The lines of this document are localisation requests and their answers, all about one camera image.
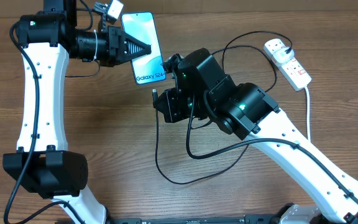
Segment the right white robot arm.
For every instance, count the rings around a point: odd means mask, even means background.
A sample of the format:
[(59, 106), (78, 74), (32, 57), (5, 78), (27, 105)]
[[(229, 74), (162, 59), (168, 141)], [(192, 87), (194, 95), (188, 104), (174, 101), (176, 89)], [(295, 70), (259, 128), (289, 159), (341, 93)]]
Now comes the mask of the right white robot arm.
[(286, 205), (276, 223), (358, 223), (358, 180), (347, 175), (302, 135), (268, 93), (253, 83), (235, 84), (205, 48), (163, 63), (175, 87), (154, 95), (168, 123), (209, 119), (241, 146), (254, 146), (275, 161), (313, 199)]

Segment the blue Galaxy smartphone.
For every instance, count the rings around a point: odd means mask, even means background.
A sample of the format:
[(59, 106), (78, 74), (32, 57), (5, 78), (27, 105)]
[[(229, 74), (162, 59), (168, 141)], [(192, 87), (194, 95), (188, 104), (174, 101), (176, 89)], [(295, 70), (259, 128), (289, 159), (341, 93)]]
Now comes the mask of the blue Galaxy smartphone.
[(144, 85), (166, 79), (153, 14), (125, 13), (121, 24), (127, 34), (125, 53), (131, 58), (135, 83)]

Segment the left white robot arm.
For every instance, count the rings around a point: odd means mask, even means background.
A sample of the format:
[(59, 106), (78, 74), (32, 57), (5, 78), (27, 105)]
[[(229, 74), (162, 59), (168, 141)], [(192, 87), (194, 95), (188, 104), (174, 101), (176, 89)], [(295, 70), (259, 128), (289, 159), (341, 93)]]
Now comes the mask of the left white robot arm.
[(75, 1), (45, 1), (9, 31), (24, 63), (24, 113), (16, 150), (3, 156), (2, 166), (16, 188), (61, 206), (71, 223), (112, 223), (88, 187), (86, 157), (68, 149), (64, 86), (73, 58), (113, 67), (151, 53), (150, 45), (115, 26), (122, 8), (119, 1), (96, 2), (88, 12), (100, 15), (98, 29), (80, 29)]

